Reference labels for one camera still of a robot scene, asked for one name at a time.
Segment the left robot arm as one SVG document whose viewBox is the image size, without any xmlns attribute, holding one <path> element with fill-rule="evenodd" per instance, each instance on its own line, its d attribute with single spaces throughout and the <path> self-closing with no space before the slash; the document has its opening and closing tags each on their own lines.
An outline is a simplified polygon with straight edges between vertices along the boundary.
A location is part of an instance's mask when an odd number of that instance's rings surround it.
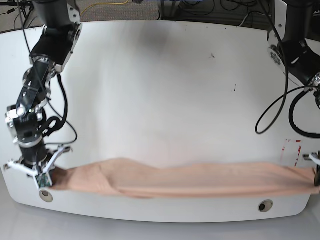
<svg viewBox="0 0 320 240">
<path fill-rule="evenodd" d="M 267 32 L 268 53 L 285 75 L 285 88 L 283 95 L 276 99 L 277 102 L 281 102 L 281 105 L 274 119 L 264 130 L 256 130 L 255 133 L 264 134 L 278 120 L 287 96 L 291 93 L 290 77 L 294 77 L 302 85 L 298 87 L 301 92 L 290 104 L 289 124 L 300 136 L 318 140 L 319 133 L 304 131 L 295 124 L 294 111 L 298 102 L 309 92 L 313 92 L 315 103 L 317 105 L 320 103 L 320 56 L 309 47 L 306 41 L 312 17 L 320 2 L 318 0 L 273 0 L 269 10 L 266 10 L 261 1 L 257 3 L 271 27 Z"/>
</svg>

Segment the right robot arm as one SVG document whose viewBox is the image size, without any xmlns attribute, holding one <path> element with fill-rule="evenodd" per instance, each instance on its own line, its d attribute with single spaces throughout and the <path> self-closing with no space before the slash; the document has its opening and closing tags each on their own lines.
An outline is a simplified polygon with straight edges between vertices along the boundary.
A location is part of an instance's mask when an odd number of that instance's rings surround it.
<svg viewBox="0 0 320 240">
<path fill-rule="evenodd" d="M 58 154 L 46 148 L 44 138 L 63 128 L 68 116 L 67 102 L 62 116 L 46 115 L 44 107 L 50 103 L 51 79 L 56 77 L 64 90 L 61 73 L 74 52 L 82 24 L 74 0 L 34 0 L 32 4 L 44 29 L 37 44 L 29 50 L 32 67 L 23 76 L 16 104 L 8 106 L 5 115 L 13 142 L 18 144 L 22 156 L 4 167 L 37 176 L 50 170 L 50 161 Z"/>
</svg>

